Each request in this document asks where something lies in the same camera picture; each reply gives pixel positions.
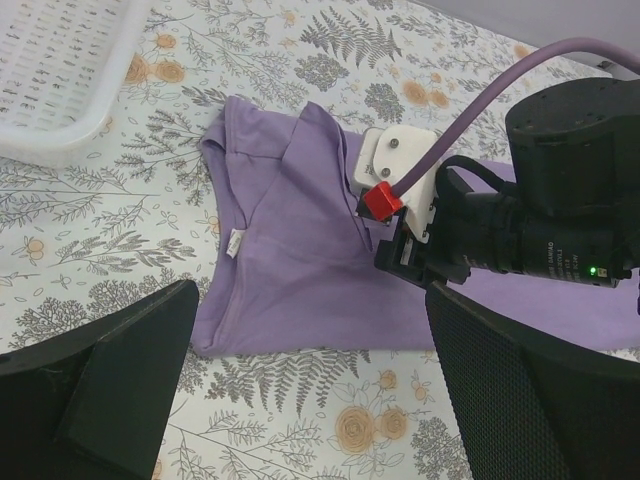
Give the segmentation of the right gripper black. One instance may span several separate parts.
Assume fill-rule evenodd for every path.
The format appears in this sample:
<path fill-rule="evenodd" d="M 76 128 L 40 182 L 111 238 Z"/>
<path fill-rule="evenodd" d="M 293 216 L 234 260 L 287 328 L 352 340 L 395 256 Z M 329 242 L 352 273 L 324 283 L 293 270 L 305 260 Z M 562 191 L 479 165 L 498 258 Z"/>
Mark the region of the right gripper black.
<path fill-rule="evenodd" d="M 524 190 L 476 160 L 455 155 L 435 176 L 434 220 L 426 243 L 402 209 L 389 240 L 380 241 L 377 269 L 420 288 L 462 285 L 472 270 L 614 288 L 639 266 L 639 229 L 613 203 L 569 217 L 534 210 Z"/>

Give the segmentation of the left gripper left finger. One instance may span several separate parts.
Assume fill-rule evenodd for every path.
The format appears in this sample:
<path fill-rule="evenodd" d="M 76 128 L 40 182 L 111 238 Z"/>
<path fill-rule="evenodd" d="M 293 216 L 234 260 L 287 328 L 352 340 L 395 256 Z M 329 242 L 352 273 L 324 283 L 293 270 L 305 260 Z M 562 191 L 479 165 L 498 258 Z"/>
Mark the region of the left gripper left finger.
<path fill-rule="evenodd" d="M 2 478 L 151 478 L 198 302 L 177 281 L 2 354 Z"/>

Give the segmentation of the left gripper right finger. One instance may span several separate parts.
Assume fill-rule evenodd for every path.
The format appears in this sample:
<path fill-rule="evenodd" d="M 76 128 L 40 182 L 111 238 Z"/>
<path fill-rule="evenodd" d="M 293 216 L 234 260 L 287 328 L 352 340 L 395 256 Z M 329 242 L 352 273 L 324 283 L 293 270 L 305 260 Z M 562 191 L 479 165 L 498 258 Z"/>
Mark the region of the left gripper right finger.
<path fill-rule="evenodd" d="M 523 325 L 439 282 L 425 306 L 474 478 L 638 478 L 638 363 Z"/>

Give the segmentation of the purple t shirt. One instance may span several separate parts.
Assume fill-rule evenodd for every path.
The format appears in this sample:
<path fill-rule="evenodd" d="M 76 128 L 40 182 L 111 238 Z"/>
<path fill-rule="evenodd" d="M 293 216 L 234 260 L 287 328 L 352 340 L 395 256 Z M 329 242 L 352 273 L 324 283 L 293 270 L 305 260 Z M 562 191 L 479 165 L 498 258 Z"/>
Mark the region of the purple t shirt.
<path fill-rule="evenodd" d="M 191 342 L 202 356 L 326 347 L 426 350 L 434 342 L 420 288 L 374 265 L 384 225 L 359 217 L 352 174 L 362 137 L 321 106 L 296 116 L 229 98 L 201 143 L 220 249 Z M 475 269 L 473 301 L 570 343 L 639 343 L 633 270 L 614 288 Z"/>

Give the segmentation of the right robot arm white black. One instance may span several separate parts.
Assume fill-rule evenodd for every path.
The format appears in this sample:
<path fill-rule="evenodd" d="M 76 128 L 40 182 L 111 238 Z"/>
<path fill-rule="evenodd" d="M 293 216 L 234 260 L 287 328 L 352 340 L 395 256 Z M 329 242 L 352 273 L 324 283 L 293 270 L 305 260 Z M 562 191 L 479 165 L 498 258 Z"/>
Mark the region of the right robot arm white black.
<path fill-rule="evenodd" d="M 506 115 L 515 177 L 463 155 L 435 171 L 421 242 L 402 208 L 374 264 L 411 284 L 475 269 L 613 288 L 639 265 L 639 85 L 591 78 L 531 95 Z"/>

